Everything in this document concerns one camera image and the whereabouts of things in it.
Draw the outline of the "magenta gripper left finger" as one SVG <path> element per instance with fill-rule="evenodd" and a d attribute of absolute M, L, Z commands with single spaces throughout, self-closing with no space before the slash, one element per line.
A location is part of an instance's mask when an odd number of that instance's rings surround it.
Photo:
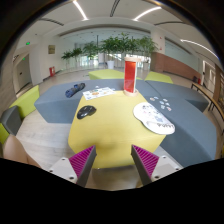
<path fill-rule="evenodd" d="M 49 172 L 81 187 L 85 187 L 95 158 L 96 147 L 91 146 L 70 158 L 60 158 L 49 169 Z"/>

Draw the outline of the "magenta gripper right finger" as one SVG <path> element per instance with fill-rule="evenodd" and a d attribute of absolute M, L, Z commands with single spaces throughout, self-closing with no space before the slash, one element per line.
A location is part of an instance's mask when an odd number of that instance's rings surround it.
<path fill-rule="evenodd" d="M 182 169 L 169 156 L 157 156 L 136 145 L 131 146 L 131 156 L 143 185 L 150 184 Z"/>

